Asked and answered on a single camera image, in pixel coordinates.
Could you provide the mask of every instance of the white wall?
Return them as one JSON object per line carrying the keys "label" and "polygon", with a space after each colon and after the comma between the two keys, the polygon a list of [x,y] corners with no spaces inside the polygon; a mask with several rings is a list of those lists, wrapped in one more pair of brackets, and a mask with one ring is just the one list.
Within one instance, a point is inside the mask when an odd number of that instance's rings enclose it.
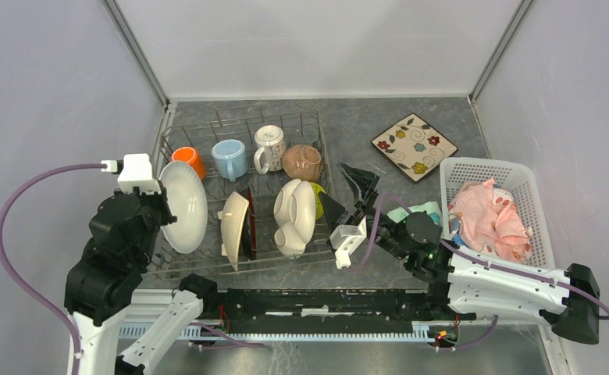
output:
{"label": "white wall", "polygon": [[466,95],[518,0],[119,0],[172,97]]}
{"label": "white wall", "polygon": [[[534,170],[557,266],[590,266],[609,304],[609,1],[536,2],[478,111],[491,156]],[[609,373],[600,334],[565,344],[574,374]]]}
{"label": "white wall", "polygon": [[[150,152],[160,104],[100,1],[0,1],[0,208],[57,166]],[[56,305],[114,178],[73,172],[10,212],[9,258]],[[69,335],[0,265],[0,374],[64,374]]]}

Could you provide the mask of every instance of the pink cloth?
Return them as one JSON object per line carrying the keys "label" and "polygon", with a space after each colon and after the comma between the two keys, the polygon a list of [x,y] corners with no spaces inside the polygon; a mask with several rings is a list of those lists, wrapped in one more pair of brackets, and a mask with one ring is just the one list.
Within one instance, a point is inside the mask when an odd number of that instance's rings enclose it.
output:
{"label": "pink cloth", "polygon": [[523,226],[511,194],[494,185],[493,178],[463,185],[449,205],[450,223],[458,220],[458,234],[472,250],[525,264],[532,230]]}

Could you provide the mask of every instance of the mug handle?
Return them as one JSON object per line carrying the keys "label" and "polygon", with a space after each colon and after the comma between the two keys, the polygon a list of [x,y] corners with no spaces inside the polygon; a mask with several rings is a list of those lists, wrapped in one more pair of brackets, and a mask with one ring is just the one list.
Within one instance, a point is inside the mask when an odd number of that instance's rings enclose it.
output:
{"label": "mug handle", "polygon": [[226,164],[226,172],[229,174],[229,180],[231,182],[236,182],[236,177],[233,175],[233,163],[230,160]]}
{"label": "mug handle", "polygon": [[261,147],[256,150],[254,154],[254,166],[256,167],[256,171],[260,174],[268,173],[270,169],[270,165],[268,163],[261,165],[261,155],[265,154],[265,147]]}

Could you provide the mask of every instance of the wire dish rack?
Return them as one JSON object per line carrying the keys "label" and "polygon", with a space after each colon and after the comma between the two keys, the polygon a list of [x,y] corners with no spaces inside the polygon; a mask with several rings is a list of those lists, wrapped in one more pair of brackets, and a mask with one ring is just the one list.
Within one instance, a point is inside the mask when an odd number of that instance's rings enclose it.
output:
{"label": "wire dish rack", "polygon": [[[321,177],[318,184],[328,194],[332,194],[332,178],[325,150],[318,105],[316,102],[301,102],[290,113],[267,114],[259,106],[222,109],[216,111],[217,120],[168,126],[158,136],[158,170],[162,170],[171,159],[175,150],[184,146],[196,148],[207,168],[203,186],[208,199],[208,222],[206,234],[199,248],[191,254],[176,252],[162,236],[153,255],[148,273],[160,280],[175,280],[196,273],[204,277],[214,277],[232,273],[249,273],[277,268],[303,266],[313,263],[332,262],[330,247],[326,244],[329,237],[328,225],[323,217],[316,221],[314,236],[307,248],[297,259],[290,259],[277,249],[272,236],[278,229],[272,208],[281,187],[290,180],[281,170],[257,173],[254,168],[254,133],[264,125],[277,125],[283,129],[287,147],[297,144],[311,145],[322,158]],[[248,171],[232,183],[221,177],[215,169],[211,150],[219,141],[237,139],[245,143]],[[234,191],[251,189],[256,223],[256,259],[249,260],[240,251],[237,271],[228,258],[222,256],[220,221],[217,212],[222,211],[226,199]]]}

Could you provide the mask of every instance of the white basket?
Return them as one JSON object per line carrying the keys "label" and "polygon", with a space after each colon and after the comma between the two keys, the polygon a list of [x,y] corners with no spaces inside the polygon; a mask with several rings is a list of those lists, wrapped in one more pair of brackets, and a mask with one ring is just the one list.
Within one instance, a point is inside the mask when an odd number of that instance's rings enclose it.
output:
{"label": "white basket", "polygon": [[516,201],[518,215],[525,227],[532,228],[532,256],[529,266],[555,268],[553,251],[550,248],[546,219],[532,171],[527,166],[514,162],[492,159],[447,158],[440,164],[440,188],[443,200],[443,229],[449,238],[449,202],[469,181],[483,182],[489,178],[511,192]]}

